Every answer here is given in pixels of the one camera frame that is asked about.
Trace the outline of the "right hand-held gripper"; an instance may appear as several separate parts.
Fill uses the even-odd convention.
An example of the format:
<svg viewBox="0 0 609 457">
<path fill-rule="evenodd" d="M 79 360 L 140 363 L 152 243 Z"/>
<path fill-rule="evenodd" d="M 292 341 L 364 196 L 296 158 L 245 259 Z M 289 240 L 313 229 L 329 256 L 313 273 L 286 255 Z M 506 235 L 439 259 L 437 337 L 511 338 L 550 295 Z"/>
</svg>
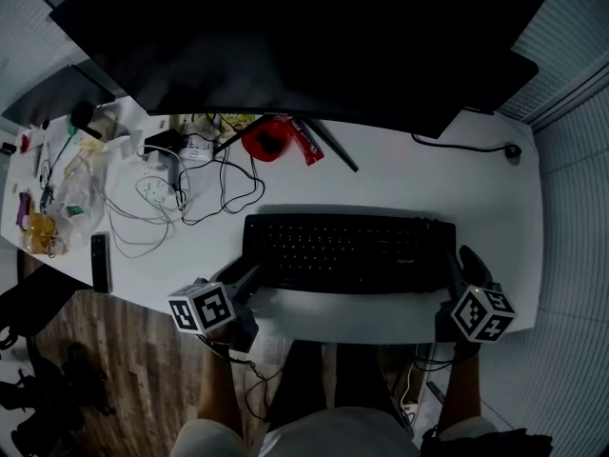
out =
<svg viewBox="0 0 609 457">
<path fill-rule="evenodd" d="M 456 342 L 462 337 L 477 344 L 498 342 L 516 319 L 501 286 L 491 286 L 490 270 L 469 246 L 460 247 L 460 260 L 447 248 L 444 255 L 452 301 L 441 303 L 435 315 L 435 341 Z"/>
</svg>

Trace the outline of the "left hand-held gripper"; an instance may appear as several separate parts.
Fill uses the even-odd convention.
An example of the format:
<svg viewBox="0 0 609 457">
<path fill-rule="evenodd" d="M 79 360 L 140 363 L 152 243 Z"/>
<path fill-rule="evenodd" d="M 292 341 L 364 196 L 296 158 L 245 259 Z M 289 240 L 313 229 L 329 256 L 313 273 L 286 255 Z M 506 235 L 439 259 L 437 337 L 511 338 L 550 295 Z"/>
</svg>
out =
<svg viewBox="0 0 609 457">
<path fill-rule="evenodd" d="M 167 297 L 175 327 L 183 333 L 207 337 L 213 330 L 229 327 L 232 350 L 249 353 L 259 327 L 246 301 L 256 292 L 261 265 L 235 260 L 210 277 L 197 280 Z"/>
</svg>

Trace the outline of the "black keyboard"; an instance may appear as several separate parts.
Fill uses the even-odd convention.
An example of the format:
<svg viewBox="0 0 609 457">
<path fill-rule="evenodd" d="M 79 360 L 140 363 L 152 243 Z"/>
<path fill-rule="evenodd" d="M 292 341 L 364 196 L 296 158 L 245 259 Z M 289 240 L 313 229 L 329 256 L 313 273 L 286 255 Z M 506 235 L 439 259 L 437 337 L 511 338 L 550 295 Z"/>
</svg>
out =
<svg viewBox="0 0 609 457">
<path fill-rule="evenodd" d="M 427 218 L 338 213 L 248 215 L 242 252 L 271 288 L 342 294 L 446 288 L 456 228 Z"/>
</svg>

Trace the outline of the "person's left forearm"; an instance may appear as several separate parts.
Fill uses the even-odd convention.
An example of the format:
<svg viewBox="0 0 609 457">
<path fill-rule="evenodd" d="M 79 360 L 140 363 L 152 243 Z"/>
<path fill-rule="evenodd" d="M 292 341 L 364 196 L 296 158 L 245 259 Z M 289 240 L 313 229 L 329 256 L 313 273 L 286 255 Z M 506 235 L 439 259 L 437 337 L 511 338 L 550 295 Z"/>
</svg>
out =
<svg viewBox="0 0 609 457">
<path fill-rule="evenodd" d="M 230 340 L 228 327 L 217 328 L 206 338 L 211 342 L 212 348 L 204 345 L 197 417 L 220 423 L 242 437 L 243 422 L 231 362 L 227 359 Z"/>
</svg>

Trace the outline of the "person's right forearm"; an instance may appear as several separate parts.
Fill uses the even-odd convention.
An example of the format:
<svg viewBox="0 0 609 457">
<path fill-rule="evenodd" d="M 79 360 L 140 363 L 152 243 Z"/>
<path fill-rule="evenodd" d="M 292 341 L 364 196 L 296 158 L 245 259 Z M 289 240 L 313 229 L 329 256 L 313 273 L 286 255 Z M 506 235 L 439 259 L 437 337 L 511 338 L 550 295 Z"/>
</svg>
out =
<svg viewBox="0 0 609 457">
<path fill-rule="evenodd" d="M 479 345 L 466 341 L 454 346 L 455 362 L 437 424 L 438 432 L 481 416 L 479 349 Z"/>
</svg>

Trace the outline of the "white table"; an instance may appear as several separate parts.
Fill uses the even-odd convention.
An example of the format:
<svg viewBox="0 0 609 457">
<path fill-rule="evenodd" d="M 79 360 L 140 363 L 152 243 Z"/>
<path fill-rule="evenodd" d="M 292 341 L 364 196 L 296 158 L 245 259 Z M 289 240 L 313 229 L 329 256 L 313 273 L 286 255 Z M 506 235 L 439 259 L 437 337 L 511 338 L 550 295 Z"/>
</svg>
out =
<svg viewBox="0 0 609 457">
<path fill-rule="evenodd" d="M 112 294 L 170 313 L 167 296 L 209 279 L 242 251 L 245 216 L 268 212 L 340 212 L 438 218 L 456 226 L 457 249 L 472 248 L 513 303 L 515 332 L 536 322 L 542 271 L 543 220 L 539 155 L 526 125 L 502 117 L 461 112 L 442 140 L 490 148 L 517 144 L 514 166 L 502 153 L 424 147 L 409 134 L 324 121 L 359 170 L 354 173 L 324 147 L 324 159 L 308 167 L 297 146 L 272 163 L 257 163 L 265 182 L 261 200 L 239 214 L 222 212 L 196 226 L 176 222 L 159 247 L 137 259 L 111 249 Z M 19 247 L 18 192 L 42 192 L 33 161 L 10 158 L 0 234 Z M 139 217 L 158 219 L 135 190 L 143 161 L 118 154 L 108 164 L 108 198 Z M 260 335 L 354 344 L 433 342 L 434 316 L 445 290 L 426 295 L 350 295 L 260 289 L 251 308 Z"/>
</svg>

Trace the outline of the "slatted window blind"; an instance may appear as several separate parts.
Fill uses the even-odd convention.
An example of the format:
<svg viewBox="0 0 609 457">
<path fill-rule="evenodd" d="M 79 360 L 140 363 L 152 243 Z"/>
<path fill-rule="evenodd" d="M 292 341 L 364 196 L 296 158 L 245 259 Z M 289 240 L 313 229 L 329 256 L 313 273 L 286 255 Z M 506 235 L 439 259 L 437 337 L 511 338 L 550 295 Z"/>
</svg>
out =
<svg viewBox="0 0 609 457">
<path fill-rule="evenodd" d="M 544 247 L 535 326 L 481 352 L 481 403 L 552 457 L 609 454 L 609 86 L 535 141 Z"/>
<path fill-rule="evenodd" d="M 0 112 L 55 70 L 85 55 L 49 18 L 63 0 L 0 0 Z M 514 46 L 538 74 L 501 112 L 533 120 L 609 66 L 609 0 L 545 0 Z"/>
</svg>

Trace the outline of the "person's dark trousers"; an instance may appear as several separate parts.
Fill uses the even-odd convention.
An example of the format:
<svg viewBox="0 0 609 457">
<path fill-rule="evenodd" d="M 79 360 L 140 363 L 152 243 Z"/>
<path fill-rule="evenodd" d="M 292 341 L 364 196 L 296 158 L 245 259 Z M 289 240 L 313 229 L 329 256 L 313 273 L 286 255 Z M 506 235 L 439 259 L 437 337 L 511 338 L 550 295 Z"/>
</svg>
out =
<svg viewBox="0 0 609 457">
<path fill-rule="evenodd" d="M 373 408 L 405 426 L 370 345 L 337 345 L 334 406 Z M 265 422 L 274 430 L 326 409 L 322 344 L 297 340 L 287 354 Z"/>
</svg>

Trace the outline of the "red tape roll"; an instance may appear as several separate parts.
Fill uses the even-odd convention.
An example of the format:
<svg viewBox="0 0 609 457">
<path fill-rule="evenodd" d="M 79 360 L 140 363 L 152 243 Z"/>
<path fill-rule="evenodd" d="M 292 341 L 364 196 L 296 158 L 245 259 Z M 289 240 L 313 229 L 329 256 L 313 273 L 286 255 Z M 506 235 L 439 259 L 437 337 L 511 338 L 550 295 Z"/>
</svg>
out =
<svg viewBox="0 0 609 457">
<path fill-rule="evenodd" d="M 269 120 L 256 125 L 242 137 L 242 145 L 250 156 L 261 162 L 273 162 L 291 142 L 289 126 L 282 120 Z"/>
</svg>

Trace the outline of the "red snack packet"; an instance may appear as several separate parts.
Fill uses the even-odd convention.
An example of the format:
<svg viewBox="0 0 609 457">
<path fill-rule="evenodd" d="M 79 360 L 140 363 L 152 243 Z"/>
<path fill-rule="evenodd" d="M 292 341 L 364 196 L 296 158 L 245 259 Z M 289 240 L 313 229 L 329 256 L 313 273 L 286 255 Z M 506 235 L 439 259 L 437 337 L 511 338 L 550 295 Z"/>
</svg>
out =
<svg viewBox="0 0 609 457">
<path fill-rule="evenodd" d="M 291 119 L 292 136 L 303 154 L 305 163 L 312 166 L 324 158 L 307 125 L 300 119 Z"/>
</svg>

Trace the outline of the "yellow snack bag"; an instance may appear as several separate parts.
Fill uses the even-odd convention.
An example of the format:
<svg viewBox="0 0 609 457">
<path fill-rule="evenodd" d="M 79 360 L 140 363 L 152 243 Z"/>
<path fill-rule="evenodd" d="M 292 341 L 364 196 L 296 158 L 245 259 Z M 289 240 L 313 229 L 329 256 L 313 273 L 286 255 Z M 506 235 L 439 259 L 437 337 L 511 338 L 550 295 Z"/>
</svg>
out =
<svg viewBox="0 0 609 457">
<path fill-rule="evenodd" d="M 247 113 L 223 113 L 221 118 L 230 128 L 236 130 L 245 129 L 256 120 L 254 114 Z"/>
</svg>

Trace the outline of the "clear plastic bag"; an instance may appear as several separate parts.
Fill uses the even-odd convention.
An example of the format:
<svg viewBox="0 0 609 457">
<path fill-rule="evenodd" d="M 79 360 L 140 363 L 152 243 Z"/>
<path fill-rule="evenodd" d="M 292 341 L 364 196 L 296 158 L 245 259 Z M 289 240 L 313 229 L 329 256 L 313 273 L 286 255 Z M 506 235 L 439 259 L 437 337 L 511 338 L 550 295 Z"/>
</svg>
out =
<svg viewBox="0 0 609 457">
<path fill-rule="evenodd" d="M 67 224 L 69 249 L 84 248 L 105 214 L 102 198 L 107 161 L 101 155 L 76 156 L 55 196 L 57 215 Z"/>
</svg>

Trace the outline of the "person's white shirt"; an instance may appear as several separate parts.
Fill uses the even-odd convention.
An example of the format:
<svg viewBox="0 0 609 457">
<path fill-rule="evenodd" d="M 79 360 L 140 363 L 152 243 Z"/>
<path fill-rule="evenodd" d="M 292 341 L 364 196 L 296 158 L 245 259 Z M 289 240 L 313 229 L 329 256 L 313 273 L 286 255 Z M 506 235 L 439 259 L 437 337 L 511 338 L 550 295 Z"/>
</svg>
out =
<svg viewBox="0 0 609 457">
<path fill-rule="evenodd" d="M 189 421 L 170 457 L 420 457 L 420 450 L 389 414 L 340 407 L 271 430 L 252 447 L 223 424 Z"/>
</svg>

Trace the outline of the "purple pouch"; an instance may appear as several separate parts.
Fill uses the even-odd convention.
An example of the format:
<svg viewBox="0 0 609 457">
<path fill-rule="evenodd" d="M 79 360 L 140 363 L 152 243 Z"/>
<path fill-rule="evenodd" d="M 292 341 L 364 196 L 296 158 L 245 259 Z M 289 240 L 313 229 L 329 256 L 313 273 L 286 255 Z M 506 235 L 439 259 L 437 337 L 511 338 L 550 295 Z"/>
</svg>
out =
<svg viewBox="0 0 609 457">
<path fill-rule="evenodd" d="M 16 217 L 16 225 L 24 231 L 25 227 L 25 219 L 29 216 L 31 210 L 31 197 L 27 192 L 19 193 L 19 207 Z"/>
</svg>

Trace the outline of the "black computer monitor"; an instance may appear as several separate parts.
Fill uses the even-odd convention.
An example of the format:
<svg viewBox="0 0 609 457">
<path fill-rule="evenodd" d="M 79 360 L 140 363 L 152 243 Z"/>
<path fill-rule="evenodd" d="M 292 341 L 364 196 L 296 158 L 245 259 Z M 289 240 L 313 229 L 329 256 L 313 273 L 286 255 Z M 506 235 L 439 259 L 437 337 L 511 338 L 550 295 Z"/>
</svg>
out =
<svg viewBox="0 0 609 457">
<path fill-rule="evenodd" d="M 439 138 L 466 73 L 545 0 L 64 0 L 60 29 L 151 115 L 285 114 Z"/>
</svg>

